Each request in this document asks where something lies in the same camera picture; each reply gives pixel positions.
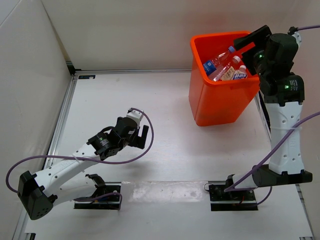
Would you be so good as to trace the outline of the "white blue label bottle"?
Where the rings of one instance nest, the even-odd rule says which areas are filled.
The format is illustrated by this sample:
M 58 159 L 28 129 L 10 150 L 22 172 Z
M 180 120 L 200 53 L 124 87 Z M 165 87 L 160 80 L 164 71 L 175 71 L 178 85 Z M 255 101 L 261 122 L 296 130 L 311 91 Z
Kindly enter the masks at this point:
M 246 79 L 248 76 L 247 74 L 247 67 L 245 65 L 241 65 L 239 67 L 239 69 L 237 69 L 233 76 L 232 76 L 232 80 L 240 80 L 240 79 Z

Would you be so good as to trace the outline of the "yellow label plastic bottle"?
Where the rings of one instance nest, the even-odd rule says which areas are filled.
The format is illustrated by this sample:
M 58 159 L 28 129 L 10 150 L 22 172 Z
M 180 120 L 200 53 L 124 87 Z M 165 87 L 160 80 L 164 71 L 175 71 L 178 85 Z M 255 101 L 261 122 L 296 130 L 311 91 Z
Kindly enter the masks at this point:
M 228 61 L 228 63 L 223 64 L 217 68 L 217 70 L 213 73 L 212 80 L 214 82 L 217 82 L 221 80 L 224 74 L 226 74 L 230 69 L 232 71 L 235 70 L 235 67 L 241 62 L 241 58 L 237 55 L 233 56 L 231 60 Z

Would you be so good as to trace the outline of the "blue label purple cap bottle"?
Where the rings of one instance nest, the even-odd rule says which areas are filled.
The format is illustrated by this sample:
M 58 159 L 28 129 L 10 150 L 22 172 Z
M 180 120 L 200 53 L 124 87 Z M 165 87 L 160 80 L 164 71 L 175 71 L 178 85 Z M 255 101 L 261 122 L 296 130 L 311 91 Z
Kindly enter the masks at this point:
M 206 75 L 211 75 L 218 69 L 218 67 L 225 64 L 226 61 L 230 59 L 230 57 L 233 55 L 235 51 L 236 49 L 231 45 L 228 47 L 227 51 L 220 53 L 217 56 L 214 56 L 213 58 L 204 62 L 202 66 Z

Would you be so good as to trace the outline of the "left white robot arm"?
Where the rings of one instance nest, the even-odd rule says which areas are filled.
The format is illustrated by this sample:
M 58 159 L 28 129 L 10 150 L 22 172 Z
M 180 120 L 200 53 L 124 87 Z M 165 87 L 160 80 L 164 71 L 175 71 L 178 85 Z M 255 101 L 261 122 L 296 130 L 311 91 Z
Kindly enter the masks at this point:
M 148 133 L 152 124 L 140 126 L 143 115 L 135 110 L 118 117 L 115 126 L 103 128 L 70 156 L 36 173 L 26 171 L 19 177 L 16 193 L 31 220 L 47 215 L 53 207 L 68 201 L 92 203 L 106 201 L 114 195 L 106 191 L 103 179 L 85 170 L 98 163 L 108 164 L 125 147 L 148 152 Z

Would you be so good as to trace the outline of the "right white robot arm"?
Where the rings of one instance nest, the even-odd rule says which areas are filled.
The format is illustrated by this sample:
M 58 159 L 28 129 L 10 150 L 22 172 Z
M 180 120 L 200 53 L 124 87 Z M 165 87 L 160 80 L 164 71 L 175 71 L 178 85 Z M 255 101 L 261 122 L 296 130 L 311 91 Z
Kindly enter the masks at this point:
M 301 118 L 305 84 L 291 69 L 301 45 L 298 28 L 288 33 L 272 33 L 267 25 L 233 41 L 236 50 L 249 44 L 242 61 L 252 75 L 258 75 L 259 89 L 269 116 L 271 151 L 244 174 L 232 174 L 225 181 L 224 193 L 230 200 L 243 191 L 257 188 L 310 183 L 301 154 L 300 125 L 311 119 Z

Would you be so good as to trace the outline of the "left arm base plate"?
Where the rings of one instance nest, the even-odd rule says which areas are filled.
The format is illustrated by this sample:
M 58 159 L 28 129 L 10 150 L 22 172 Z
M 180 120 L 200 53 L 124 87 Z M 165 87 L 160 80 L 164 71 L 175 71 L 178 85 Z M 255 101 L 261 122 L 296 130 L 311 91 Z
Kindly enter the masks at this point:
M 89 202 L 74 203 L 75 210 L 116 210 L 119 211 L 122 205 L 121 182 L 106 182 L 103 187 L 99 187 L 91 196 L 91 198 L 97 198 L 101 195 L 108 196 L 96 199 Z

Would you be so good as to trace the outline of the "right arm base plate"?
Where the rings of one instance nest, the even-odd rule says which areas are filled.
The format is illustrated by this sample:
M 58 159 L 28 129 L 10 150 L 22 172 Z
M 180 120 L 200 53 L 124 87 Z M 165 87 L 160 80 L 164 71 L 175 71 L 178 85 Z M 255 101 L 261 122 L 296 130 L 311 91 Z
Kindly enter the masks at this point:
M 207 182 L 203 186 L 209 193 L 212 212 L 257 211 L 257 200 L 253 190 L 224 192 L 224 183 Z

